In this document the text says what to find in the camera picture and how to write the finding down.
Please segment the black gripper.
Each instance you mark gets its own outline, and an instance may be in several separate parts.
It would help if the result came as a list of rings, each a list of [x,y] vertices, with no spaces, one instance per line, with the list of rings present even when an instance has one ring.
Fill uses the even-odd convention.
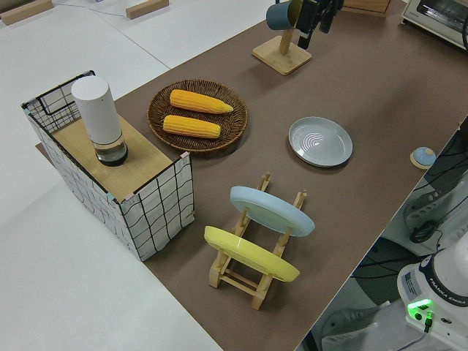
[[[302,49],[309,47],[312,37],[311,26],[316,26],[319,23],[320,31],[327,34],[330,31],[333,18],[343,5],[343,0],[302,1],[296,25],[297,30],[299,30],[298,47]]]

